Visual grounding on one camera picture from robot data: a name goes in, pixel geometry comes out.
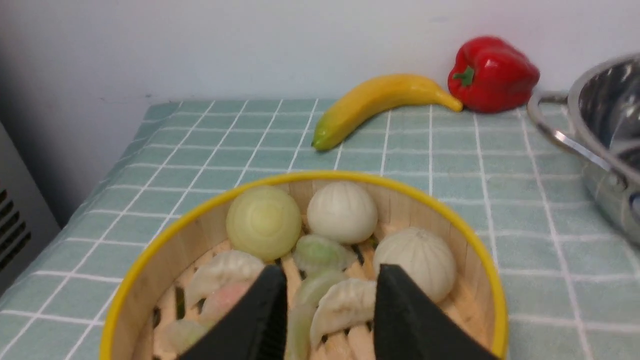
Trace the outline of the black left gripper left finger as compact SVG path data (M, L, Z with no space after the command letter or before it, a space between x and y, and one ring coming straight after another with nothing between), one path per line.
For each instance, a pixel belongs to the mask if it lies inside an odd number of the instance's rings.
M285 273L267 265L246 294L180 360L283 360L288 325Z

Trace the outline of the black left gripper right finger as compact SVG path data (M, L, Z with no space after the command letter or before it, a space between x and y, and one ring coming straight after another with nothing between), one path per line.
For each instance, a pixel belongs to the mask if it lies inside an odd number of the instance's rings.
M374 310L377 360L496 360L418 287L402 267L382 264Z

